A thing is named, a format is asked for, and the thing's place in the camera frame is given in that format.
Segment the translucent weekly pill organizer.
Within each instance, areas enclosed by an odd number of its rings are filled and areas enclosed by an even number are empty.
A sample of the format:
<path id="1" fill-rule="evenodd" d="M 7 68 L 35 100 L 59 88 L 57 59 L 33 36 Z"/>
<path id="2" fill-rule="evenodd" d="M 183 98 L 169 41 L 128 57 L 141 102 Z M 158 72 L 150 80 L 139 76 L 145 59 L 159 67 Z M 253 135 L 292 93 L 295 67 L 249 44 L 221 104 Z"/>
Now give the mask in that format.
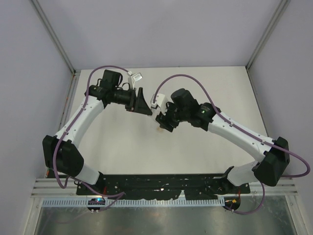
<path id="1" fill-rule="evenodd" d="M 161 128 L 160 126 L 158 126 L 157 129 L 156 129 L 156 131 L 157 131 L 158 133 L 163 133 L 163 132 L 164 132 L 164 129 Z"/>

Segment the clear pill bottle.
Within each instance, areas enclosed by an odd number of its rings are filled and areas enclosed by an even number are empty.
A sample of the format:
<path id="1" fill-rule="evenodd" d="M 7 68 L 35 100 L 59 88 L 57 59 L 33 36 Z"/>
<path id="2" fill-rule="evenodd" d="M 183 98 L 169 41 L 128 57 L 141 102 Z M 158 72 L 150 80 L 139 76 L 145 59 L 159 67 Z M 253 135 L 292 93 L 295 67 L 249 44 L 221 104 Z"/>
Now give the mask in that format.
<path id="1" fill-rule="evenodd" d="M 157 116 L 158 116 L 157 113 L 153 113 L 153 114 L 152 114 L 151 118 L 152 118 L 152 120 L 153 120 L 154 122 L 157 122 Z"/>

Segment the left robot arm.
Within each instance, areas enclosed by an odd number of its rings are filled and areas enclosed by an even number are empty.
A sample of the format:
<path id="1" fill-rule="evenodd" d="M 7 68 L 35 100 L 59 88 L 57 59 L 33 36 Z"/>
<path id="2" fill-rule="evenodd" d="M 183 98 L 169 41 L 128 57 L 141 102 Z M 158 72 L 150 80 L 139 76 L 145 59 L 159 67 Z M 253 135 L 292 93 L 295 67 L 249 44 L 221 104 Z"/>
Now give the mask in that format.
<path id="1" fill-rule="evenodd" d="M 88 184 L 95 195 L 104 191 L 100 172 L 88 166 L 80 154 L 79 144 L 95 118 L 111 103 L 123 105 L 128 112 L 152 115 L 147 105 L 143 88 L 136 89 L 135 82 L 142 78 L 140 73 L 128 72 L 128 89 L 123 89 L 123 76 L 119 72 L 105 70 L 97 84 L 89 85 L 85 98 L 71 119 L 54 136 L 43 139 L 45 165 L 55 172 Z"/>

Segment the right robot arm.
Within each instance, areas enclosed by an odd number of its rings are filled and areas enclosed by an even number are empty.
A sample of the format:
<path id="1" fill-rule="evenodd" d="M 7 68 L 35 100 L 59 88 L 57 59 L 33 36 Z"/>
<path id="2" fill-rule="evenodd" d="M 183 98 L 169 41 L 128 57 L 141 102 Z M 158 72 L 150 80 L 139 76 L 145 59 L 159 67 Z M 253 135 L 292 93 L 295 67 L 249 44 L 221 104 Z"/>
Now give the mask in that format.
<path id="1" fill-rule="evenodd" d="M 261 182 L 274 187 L 290 163 L 288 141 L 282 137 L 272 139 L 255 133 L 233 122 L 211 103 L 199 104 L 184 88 L 172 93 L 171 101 L 165 95 L 155 94 L 152 109 L 160 109 L 156 122 L 160 128 L 172 132 L 181 122 L 219 135 L 232 142 L 254 158 L 242 166 L 231 166 L 221 177 L 221 187 L 227 193 L 234 192 L 245 183 Z"/>

